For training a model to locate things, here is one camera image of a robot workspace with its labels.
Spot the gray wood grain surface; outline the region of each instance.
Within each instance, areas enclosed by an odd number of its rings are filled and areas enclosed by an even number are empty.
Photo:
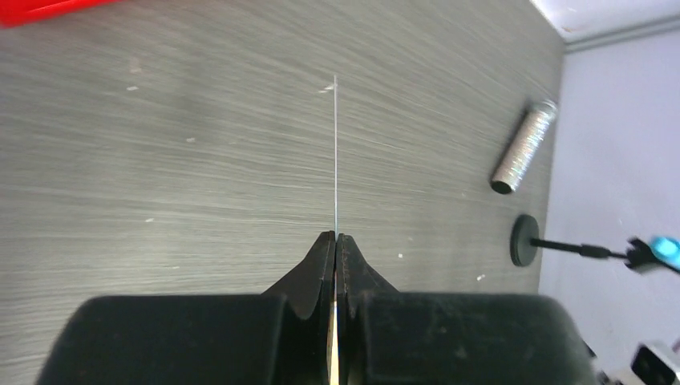
[[[138,0],[0,31],[0,382],[33,382],[89,297],[294,266],[333,227],[333,74],[368,261],[401,290],[535,292],[507,240],[544,220],[552,136],[515,196],[487,179],[562,50],[529,0]]]

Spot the black stand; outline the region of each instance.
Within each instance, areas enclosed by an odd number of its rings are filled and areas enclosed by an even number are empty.
[[[536,257],[539,247],[565,251],[568,253],[578,253],[583,257],[606,259],[615,257],[628,259],[625,254],[614,253],[609,249],[593,245],[572,245],[546,241],[539,238],[539,227],[536,218],[522,214],[518,216],[515,225],[512,227],[510,235],[510,258],[515,266],[529,266]]]

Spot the silver cylinder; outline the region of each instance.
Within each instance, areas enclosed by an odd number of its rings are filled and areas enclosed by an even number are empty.
[[[499,194],[514,193],[527,172],[545,133],[557,118],[557,105],[551,100],[534,103],[515,139],[491,178],[491,188]]]

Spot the white surface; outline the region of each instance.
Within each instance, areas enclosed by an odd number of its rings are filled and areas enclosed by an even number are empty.
[[[680,0],[532,0],[567,42],[680,14]]]
[[[567,55],[545,237],[623,251],[680,237],[680,31]],[[680,276],[544,251],[557,298],[606,370],[640,341],[680,337]]]

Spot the thin white wire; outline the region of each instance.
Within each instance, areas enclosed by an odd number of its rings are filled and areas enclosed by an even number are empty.
[[[333,75],[333,124],[335,127],[334,140],[335,140],[335,241],[338,240],[338,77]]]

